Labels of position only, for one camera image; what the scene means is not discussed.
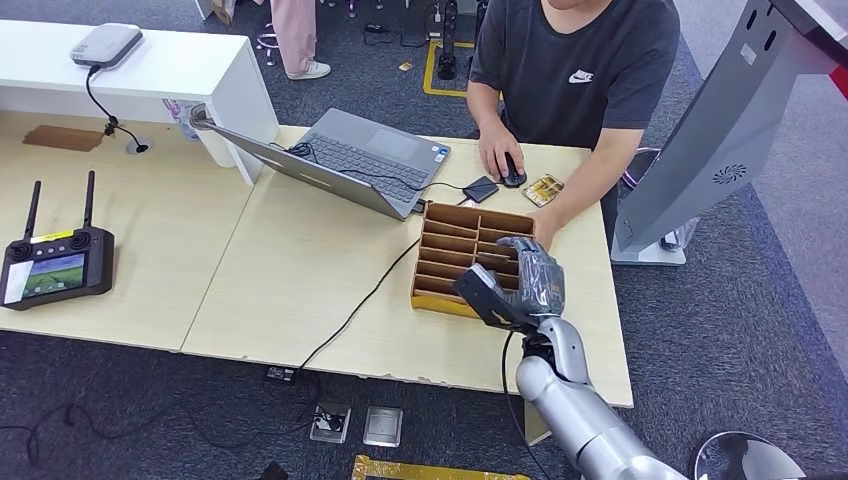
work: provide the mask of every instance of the shoe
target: shoe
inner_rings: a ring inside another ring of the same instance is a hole
[[[312,80],[313,78],[321,78],[326,77],[330,74],[330,66],[326,63],[316,62],[315,60],[311,60],[309,62],[309,67],[307,67],[306,71],[303,73],[298,73],[295,75],[286,73],[286,76],[291,80]]]

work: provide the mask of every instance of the computer mouse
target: computer mouse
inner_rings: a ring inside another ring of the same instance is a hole
[[[509,170],[509,175],[503,178],[503,184],[506,188],[518,188],[524,185],[524,182],[527,181],[527,174],[518,174],[518,169],[515,168],[515,161],[512,159],[512,155],[509,153],[504,153],[506,156],[506,168]]]

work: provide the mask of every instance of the gray laptop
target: gray laptop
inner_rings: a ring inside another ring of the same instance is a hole
[[[447,145],[334,108],[300,139],[312,149],[304,157],[212,129],[280,173],[398,220],[409,216],[421,197],[417,189],[433,181],[450,153]]]

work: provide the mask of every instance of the controller antenna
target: controller antenna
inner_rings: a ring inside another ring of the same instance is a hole
[[[88,188],[85,190],[85,216],[82,218],[82,226],[91,226],[91,210],[94,206],[94,170],[88,171]]]
[[[27,216],[27,224],[24,228],[23,241],[29,242],[32,238],[32,232],[35,230],[35,213],[38,210],[38,196],[41,194],[41,180],[36,180],[32,187],[32,200],[29,204],[29,216]]]

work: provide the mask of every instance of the laptop keyboard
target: laptop keyboard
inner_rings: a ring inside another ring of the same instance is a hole
[[[315,157],[318,159],[318,164],[322,167],[331,168],[369,183],[383,195],[401,202],[412,200],[412,197],[418,192],[394,178],[373,175],[397,177],[418,188],[423,186],[424,180],[427,178],[427,172],[423,170],[381,159],[365,150],[351,147],[322,135],[313,133],[309,137],[303,138],[301,143],[308,143],[312,147],[312,151],[315,152]]]

